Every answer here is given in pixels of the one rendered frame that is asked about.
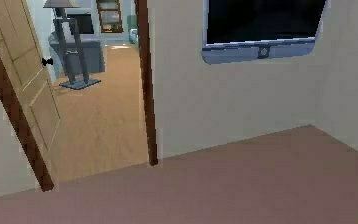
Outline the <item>black television set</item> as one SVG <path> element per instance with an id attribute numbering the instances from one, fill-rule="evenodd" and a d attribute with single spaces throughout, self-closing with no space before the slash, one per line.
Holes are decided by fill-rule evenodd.
<path id="1" fill-rule="evenodd" d="M 69 18 L 74 18 L 77 21 L 80 34 L 93 34 L 93 24 L 90 14 L 68 14 Z"/>

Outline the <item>grey sofa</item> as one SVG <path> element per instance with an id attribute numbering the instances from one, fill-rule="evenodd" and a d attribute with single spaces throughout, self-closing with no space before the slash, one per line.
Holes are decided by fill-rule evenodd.
<path id="1" fill-rule="evenodd" d="M 59 59 L 62 59 L 63 54 L 60 52 L 60 45 L 55 32 L 51 33 L 51 35 L 48 37 L 48 41 L 51 48 L 57 53 Z M 83 48 L 88 73 L 91 74 L 104 72 L 105 65 L 100 41 L 97 39 L 82 39 L 81 46 Z M 66 48 L 70 52 L 68 56 L 69 72 L 67 75 L 81 75 L 82 69 L 79 56 L 77 54 L 75 41 L 73 39 L 69 39 L 66 42 Z"/>

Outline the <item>grey floor lamp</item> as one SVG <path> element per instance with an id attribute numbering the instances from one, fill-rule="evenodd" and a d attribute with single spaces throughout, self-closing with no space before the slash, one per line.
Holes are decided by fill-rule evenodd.
<path id="1" fill-rule="evenodd" d="M 76 16 L 69 16 L 67 9 L 77 9 L 73 0 L 46 0 L 44 9 L 52 9 L 54 31 L 49 36 L 50 47 L 57 54 L 67 81 L 60 86 L 73 90 L 82 90 L 100 83 L 91 73 L 104 72 L 104 58 L 101 43 L 97 39 L 82 39 L 83 25 Z"/>

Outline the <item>brown wooden shelf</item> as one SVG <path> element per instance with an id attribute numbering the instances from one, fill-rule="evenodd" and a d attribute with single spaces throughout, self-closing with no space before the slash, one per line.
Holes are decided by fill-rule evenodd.
<path id="1" fill-rule="evenodd" d="M 96 0 L 102 33 L 122 33 L 123 25 L 119 0 Z"/>

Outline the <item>light wooden room door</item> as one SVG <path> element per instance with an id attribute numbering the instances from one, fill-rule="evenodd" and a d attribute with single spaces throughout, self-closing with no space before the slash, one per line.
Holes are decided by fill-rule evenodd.
<path id="1" fill-rule="evenodd" d="M 11 84 L 4 96 L 17 103 L 10 114 L 18 126 L 23 150 L 39 184 L 48 189 L 56 182 L 51 150 L 61 121 L 48 69 L 26 0 L 0 0 L 0 60 Z"/>

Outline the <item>brown wooden door frame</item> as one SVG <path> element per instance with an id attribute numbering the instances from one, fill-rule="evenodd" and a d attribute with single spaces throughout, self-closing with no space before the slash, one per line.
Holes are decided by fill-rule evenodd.
<path id="1" fill-rule="evenodd" d="M 149 42 L 149 23 L 147 0 L 134 0 L 136 7 L 137 26 L 139 30 L 140 68 L 144 100 L 144 114 L 147 133 L 148 156 L 151 166 L 158 164 L 155 114 L 153 99 L 153 84 L 151 70 L 151 54 Z M 39 145 L 36 143 L 28 120 L 23 112 L 17 94 L 9 79 L 7 70 L 0 55 L 0 101 L 8 115 L 16 136 L 24 150 L 37 183 L 43 192 L 54 188 L 54 182 L 46 167 Z"/>

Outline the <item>grey framed wall television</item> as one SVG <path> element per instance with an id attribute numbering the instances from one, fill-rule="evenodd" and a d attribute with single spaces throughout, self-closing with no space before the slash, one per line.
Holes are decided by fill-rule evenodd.
<path id="1" fill-rule="evenodd" d="M 327 0 L 204 0 L 207 64 L 305 56 L 315 47 Z"/>

